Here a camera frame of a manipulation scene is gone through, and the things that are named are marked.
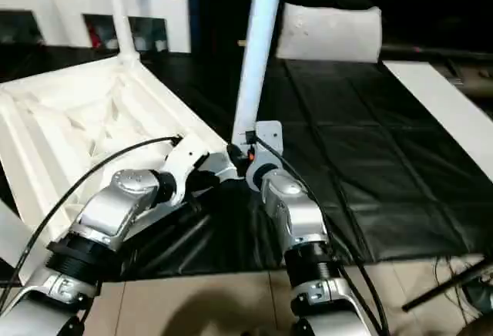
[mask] black tablecloth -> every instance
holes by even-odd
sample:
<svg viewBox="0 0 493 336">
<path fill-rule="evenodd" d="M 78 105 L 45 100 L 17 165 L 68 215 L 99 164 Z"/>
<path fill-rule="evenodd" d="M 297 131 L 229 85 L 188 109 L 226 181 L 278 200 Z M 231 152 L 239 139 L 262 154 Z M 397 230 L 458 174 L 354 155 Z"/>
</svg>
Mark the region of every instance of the black tablecloth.
<svg viewBox="0 0 493 336">
<path fill-rule="evenodd" d="M 4 46 L 0 77 L 10 80 L 108 54 Z M 240 57 L 145 54 L 142 61 L 230 139 Z M 282 122 L 285 157 L 367 263 L 491 249 L 493 185 L 382 65 L 273 60 L 259 119 Z M 5 180 L 0 184 L 8 201 Z M 200 212 L 186 207 L 127 241 L 122 278 L 279 266 L 270 221 L 243 182 L 223 183 L 200 202 Z"/>
</svg>

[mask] white styrofoam packaging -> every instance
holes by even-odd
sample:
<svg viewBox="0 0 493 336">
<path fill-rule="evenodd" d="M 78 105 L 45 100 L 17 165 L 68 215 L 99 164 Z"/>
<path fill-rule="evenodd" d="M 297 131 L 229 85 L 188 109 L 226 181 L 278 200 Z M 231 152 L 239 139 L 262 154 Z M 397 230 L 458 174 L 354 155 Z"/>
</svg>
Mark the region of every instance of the white styrofoam packaging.
<svg viewBox="0 0 493 336">
<path fill-rule="evenodd" d="M 0 85 L 0 160 L 25 224 L 35 229 L 93 165 L 124 147 L 163 136 L 197 135 L 222 179 L 235 175 L 226 143 L 138 60 L 120 57 Z M 63 234 L 87 200 L 121 169 L 159 169 L 171 150 L 132 151 L 91 176 L 54 216 L 44 241 Z"/>
<path fill-rule="evenodd" d="M 311 8 L 287 3 L 277 57 L 377 62 L 382 46 L 381 11 Z"/>
</svg>

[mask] black tripod leg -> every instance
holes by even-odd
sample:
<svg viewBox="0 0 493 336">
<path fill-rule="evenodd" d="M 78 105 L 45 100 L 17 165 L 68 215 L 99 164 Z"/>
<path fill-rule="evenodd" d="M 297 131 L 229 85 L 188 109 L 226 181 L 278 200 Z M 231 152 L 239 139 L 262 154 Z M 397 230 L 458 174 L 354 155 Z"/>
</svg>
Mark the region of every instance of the black tripod leg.
<svg viewBox="0 0 493 336">
<path fill-rule="evenodd" d="M 489 267 L 493 265 L 493 257 L 486 257 L 481 260 L 479 263 L 469 267 L 463 272 L 454 275 L 450 280 L 444 282 L 443 284 L 439 284 L 437 287 L 432 288 L 428 292 L 425 292 L 421 296 L 416 297 L 414 300 L 409 301 L 408 303 L 402 306 L 402 310 L 405 312 L 410 311 L 411 309 L 417 307 L 425 303 L 426 301 L 431 300 L 438 295 L 443 294 L 449 288 L 453 288 L 455 286 L 460 286 L 465 284 L 478 276 L 481 276 L 482 273 L 487 270 Z"/>
</svg>

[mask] white cabinet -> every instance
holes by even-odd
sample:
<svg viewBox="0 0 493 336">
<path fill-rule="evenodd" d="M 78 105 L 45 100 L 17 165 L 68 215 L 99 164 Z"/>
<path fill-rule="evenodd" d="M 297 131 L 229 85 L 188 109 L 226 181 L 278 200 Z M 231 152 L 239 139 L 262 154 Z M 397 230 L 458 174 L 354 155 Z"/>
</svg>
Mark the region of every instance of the white cabinet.
<svg viewBox="0 0 493 336">
<path fill-rule="evenodd" d="M 188 0 L 125 0 L 126 13 L 164 20 L 171 52 L 190 52 Z M 84 15 L 111 16 L 109 0 L 0 0 L 0 11 L 30 11 L 47 45 L 91 47 Z"/>
<path fill-rule="evenodd" d="M 109 0 L 53 0 L 69 36 L 70 45 L 91 47 L 84 15 L 111 15 Z M 168 49 L 190 52 L 187 0 L 125 0 L 128 16 L 165 21 Z"/>
<path fill-rule="evenodd" d="M 31 12 L 46 45 L 69 45 L 69 37 L 52 0 L 0 0 L 0 10 Z"/>
</svg>

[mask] cable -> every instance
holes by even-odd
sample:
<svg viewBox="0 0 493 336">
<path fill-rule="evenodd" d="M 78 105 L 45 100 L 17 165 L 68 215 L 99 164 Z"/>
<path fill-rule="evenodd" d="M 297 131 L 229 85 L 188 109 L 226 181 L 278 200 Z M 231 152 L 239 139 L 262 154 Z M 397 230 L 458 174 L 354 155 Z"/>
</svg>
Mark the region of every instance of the cable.
<svg viewBox="0 0 493 336">
<path fill-rule="evenodd" d="M 434 262 L 434 265 L 433 265 L 434 280 L 435 280 L 437 285 L 440 284 L 440 281 L 438 280 L 438 273 L 437 273 L 439 262 L 440 262 L 440 257 L 437 257 L 437 260 Z M 449 267 L 449 270 L 451 270 L 451 274 L 453 275 L 454 271 L 451 269 L 451 266 Z M 464 319 L 464 323 L 467 325 L 468 319 L 466 317 L 466 314 L 469 315 L 470 317 L 473 317 L 474 319 L 476 319 L 476 316 L 473 315 L 471 312 L 466 311 L 464 309 L 464 306 L 462 305 L 462 299 L 460 298 L 457 286 L 454 287 L 454 289 L 455 289 L 455 295 L 457 296 L 458 302 L 452 300 L 451 297 L 446 292 L 444 293 L 444 296 L 447 298 L 448 301 L 450 301 L 453 305 L 455 305 L 456 307 L 458 307 L 461 310 L 462 318 Z"/>
<path fill-rule="evenodd" d="M 360 190 L 365 191 L 365 193 L 369 193 L 371 196 L 374 196 L 374 193 L 367 190 L 366 188 L 361 186 L 359 183 L 356 183 L 353 180 L 348 180 L 348 178 L 346 178 L 346 176 L 341 171 L 339 171 L 339 169 L 337 168 L 335 163 L 330 158 L 329 153 L 327 152 L 327 147 L 325 146 L 324 138 L 320 134 L 317 123 L 315 122 L 315 119 L 313 118 L 313 116 L 311 114 L 310 107 L 308 106 L 306 99 L 304 98 L 301 91 L 298 89 L 298 86 L 294 80 L 294 77 L 291 75 L 291 72 L 290 72 L 289 68 L 287 67 L 286 60 L 283 60 L 283 68 L 284 68 L 284 72 L 286 73 L 286 76 L 287 76 L 291 86 L 293 87 L 295 95 L 297 96 L 297 98 L 300 101 L 301 110 L 303 112 L 303 115 L 304 115 L 309 127 L 310 127 L 310 131 L 312 132 L 312 136 L 314 138 L 314 141 L 317 144 L 319 150 L 322 152 L 322 156 L 324 157 L 326 164 L 330 168 L 329 169 L 329 171 L 330 171 L 329 179 L 330 179 L 330 182 L 332 183 L 332 186 L 334 188 L 334 192 L 336 193 L 336 196 L 340 201 L 340 205 L 342 206 L 344 213 L 346 214 L 348 219 L 350 219 L 351 214 L 350 214 L 350 210 L 349 210 L 348 205 L 347 205 L 347 198 L 345 196 L 344 190 L 343 190 L 339 180 L 343 180 L 344 182 L 349 183 L 352 186 L 356 186 Z M 319 208 L 322 211 L 324 211 L 320 204 L 319 204 Z M 326 225 L 327 225 L 327 220 L 332 222 L 332 220 L 330 219 L 330 217 L 327 214 L 323 214 L 323 215 L 324 215 L 324 222 Z M 356 229 L 356 227 L 357 227 L 356 223 L 352 222 L 352 221 L 351 221 L 351 223 L 353 224 L 354 229 Z M 343 231 L 340 230 L 334 222 L 332 222 L 332 226 L 334 226 L 334 229 L 337 229 L 339 231 L 340 238 L 344 239 L 345 236 L 344 236 Z M 385 316 L 384 307 L 381 303 L 380 298 L 378 297 L 377 290 L 375 289 L 370 277 L 368 276 L 368 273 L 364 269 L 363 261 L 359 258 L 359 255 L 358 255 L 356 249 L 350 243 L 349 240 L 346 239 L 346 241 L 347 241 L 347 245 L 346 245 L 347 249 L 349 249 L 351 256 L 353 257 L 354 262 L 357 265 L 358 269 L 360 270 L 364 281 L 366 282 L 368 288 L 370 289 L 371 296 L 374 299 L 374 302 L 377 306 L 377 311 L 378 311 L 378 314 L 380 317 L 383 334 L 390 336 L 390 331 L 389 331 L 388 323 L 387 323 L 387 317 Z"/>
<path fill-rule="evenodd" d="M 165 142 L 165 141 L 172 141 L 174 144 L 178 143 L 181 139 L 179 137 L 160 137 L 160 138 L 155 138 L 155 139 L 148 139 L 146 141 L 142 141 L 140 143 L 136 143 L 135 145 L 126 147 L 123 150 L 120 150 L 111 156 L 108 156 L 106 159 L 100 161 L 97 163 L 95 166 L 93 166 L 86 174 L 81 176 L 68 190 L 65 192 L 65 194 L 60 198 L 60 200 L 55 204 L 55 206 L 49 211 L 49 213 L 46 215 L 46 217 L 42 220 L 42 222 L 39 224 L 38 228 L 36 228 L 35 232 L 31 235 L 31 238 L 29 239 L 28 243 L 25 245 L 25 249 L 21 254 L 21 257 L 19 258 L 17 264 L 15 265 L 14 273 L 12 274 L 12 277 L 8 283 L 8 285 L 5 287 L 3 290 L 2 296 L 0 297 L 0 314 L 3 311 L 3 307 L 5 306 L 5 302 L 7 301 L 8 294 L 10 294 L 10 290 L 12 289 L 13 284 L 18 278 L 18 274 L 21 271 L 22 266 L 25 263 L 25 260 L 27 259 L 28 255 L 31 253 L 32 248 L 34 247 L 35 242 L 41 235 L 42 231 L 46 228 L 48 225 L 48 222 L 53 218 L 55 215 L 56 211 L 62 207 L 62 205 L 67 201 L 67 199 L 72 195 L 91 175 L 93 175 L 95 172 L 97 172 L 99 169 L 101 169 L 103 166 L 105 166 L 107 163 L 113 161 L 117 157 L 120 157 L 121 155 L 128 153 L 130 151 L 133 151 L 135 149 L 138 149 L 140 147 L 144 147 L 153 143 L 160 143 L 160 142 Z"/>
<path fill-rule="evenodd" d="M 450 264 L 450 259 L 447 258 L 446 261 L 447 261 L 447 266 L 448 266 L 448 269 L 450 271 L 450 274 L 453 277 L 455 275 L 455 272 L 452 269 L 452 265 Z M 459 290 L 458 290 L 457 286 L 454 286 L 454 292 L 455 292 L 455 296 L 457 298 L 457 304 L 459 306 L 459 309 L 461 310 L 462 318 L 464 319 L 464 323 L 467 326 L 469 324 L 469 322 L 468 322 L 468 318 L 465 316 L 464 308 L 462 307 L 462 301 L 461 301 L 461 297 L 459 296 Z"/>
<path fill-rule="evenodd" d="M 375 315 L 373 314 L 373 311 L 371 311 L 370 307 L 368 306 L 367 302 L 363 299 L 363 296 L 361 296 L 360 291 L 356 288 L 354 285 L 353 280 L 349 277 L 349 274 L 347 274 L 346 270 L 344 267 L 341 265 L 339 268 L 340 274 L 342 274 L 342 277 L 347 281 L 347 284 L 349 285 L 349 288 L 351 291 L 353 291 L 354 296 L 360 303 L 361 307 L 363 308 L 364 312 L 367 314 L 368 319 L 370 319 L 370 322 L 372 323 L 373 327 L 375 330 L 377 330 L 378 333 L 381 332 L 381 326 L 379 325 Z"/>
<path fill-rule="evenodd" d="M 332 234 L 332 231 L 333 230 L 336 231 L 335 237 L 337 237 L 340 241 L 342 241 L 342 243 L 344 244 L 344 246 L 348 250 L 349 254 L 352 256 L 354 263 L 356 264 L 358 270 L 361 272 L 361 275 L 363 276 L 363 279 L 364 279 L 365 283 L 367 284 L 368 289 L 371 292 L 371 296 L 374 299 L 375 305 L 377 306 L 377 312 L 378 312 L 378 315 L 380 317 L 380 322 L 381 322 L 381 326 L 376 327 L 377 332 L 379 334 L 382 334 L 383 336 L 390 336 L 390 331 L 389 331 L 389 327 L 388 327 L 387 317 L 385 315 L 384 305 L 382 304 L 381 299 L 378 296 L 378 292 L 377 292 L 372 280 L 370 279 L 370 276 L 368 275 L 366 269 L 364 269 L 363 261 L 360 259 L 360 257 L 358 255 L 356 249 L 354 248 L 353 244 L 349 241 L 349 239 L 347 239 L 345 237 L 342 229 L 340 229 L 338 227 L 338 225 L 335 224 L 335 222 L 328 216 L 328 214 L 324 213 L 325 210 L 322 207 L 322 204 L 320 203 L 320 201 L 317 199 L 315 192 L 310 188 L 308 183 L 298 173 L 298 171 L 294 168 L 294 166 L 292 166 L 286 159 L 284 159 L 284 157 L 280 153 L 278 153 L 275 149 L 273 149 L 268 143 L 266 143 L 259 136 L 255 135 L 254 141 L 258 142 L 266 150 L 271 152 L 277 159 L 279 159 L 280 162 L 304 185 L 310 198 L 312 198 L 315 201 L 315 203 L 318 205 L 320 211 L 322 212 L 324 224 L 327 228 L 327 234 L 329 234 L 330 237 L 334 237 L 334 235 Z M 360 298 L 364 302 L 364 299 L 361 296 L 361 294 L 359 294 L 359 292 L 357 291 L 356 288 L 354 288 L 354 289 L 356 290 L 354 292 L 354 295 L 358 299 Z M 367 315 L 370 319 L 372 317 L 374 318 L 374 315 L 373 315 L 373 313 L 371 313 L 371 311 L 369 314 L 367 313 Z"/>
<path fill-rule="evenodd" d="M 89 304 L 87 305 L 86 311 L 84 312 L 84 315 L 80 319 L 80 323 L 84 324 L 87 321 L 87 317 L 91 313 L 92 306 L 94 305 L 94 299 L 96 296 L 99 296 L 101 294 L 101 288 L 102 288 L 102 281 L 99 281 L 98 284 L 96 285 L 96 295 L 95 297 L 92 297 L 91 300 L 89 301 Z"/>
</svg>

